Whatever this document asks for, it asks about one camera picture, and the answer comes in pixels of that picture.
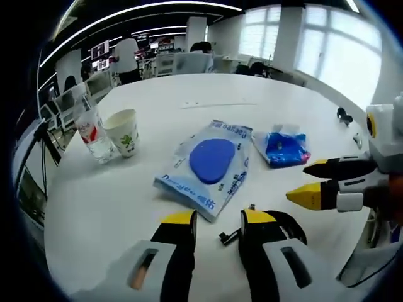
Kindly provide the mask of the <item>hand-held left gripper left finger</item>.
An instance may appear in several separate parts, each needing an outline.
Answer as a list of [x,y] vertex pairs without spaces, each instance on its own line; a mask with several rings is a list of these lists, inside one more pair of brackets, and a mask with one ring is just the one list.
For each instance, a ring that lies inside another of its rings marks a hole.
[[149,240],[129,248],[108,270],[109,301],[187,301],[195,269],[197,211],[161,221]]

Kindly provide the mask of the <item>person's right hand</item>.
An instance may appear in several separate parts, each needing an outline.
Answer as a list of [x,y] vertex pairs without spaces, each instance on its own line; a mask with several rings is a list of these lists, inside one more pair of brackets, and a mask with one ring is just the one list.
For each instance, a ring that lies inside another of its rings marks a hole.
[[402,226],[402,174],[365,189],[363,205],[378,211],[385,220]]

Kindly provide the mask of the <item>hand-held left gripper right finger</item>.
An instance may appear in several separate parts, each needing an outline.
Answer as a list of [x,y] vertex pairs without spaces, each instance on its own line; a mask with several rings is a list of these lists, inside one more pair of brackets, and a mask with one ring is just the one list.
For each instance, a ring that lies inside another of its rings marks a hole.
[[343,285],[287,213],[241,211],[239,255],[253,301],[338,301],[343,295]]

